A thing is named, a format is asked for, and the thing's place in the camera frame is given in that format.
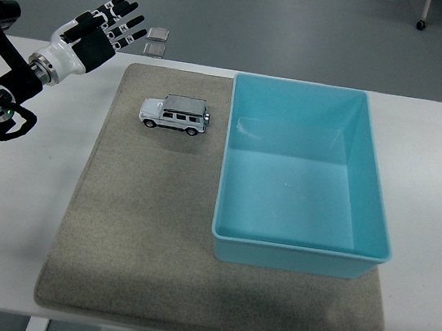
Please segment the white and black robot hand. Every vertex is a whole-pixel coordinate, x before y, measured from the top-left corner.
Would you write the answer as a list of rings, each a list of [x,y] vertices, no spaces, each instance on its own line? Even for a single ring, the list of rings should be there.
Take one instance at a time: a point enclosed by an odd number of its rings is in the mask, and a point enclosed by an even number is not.
[[[58,28],[47,47],[29,57],[30,67],[48,85],[55,85],[71,74],[90,73],[119,50],[146,37],[146,29],[135,30],[144,22],[142,15],[123,21],[138,5],[130,0],[110,0],[81,13]]]

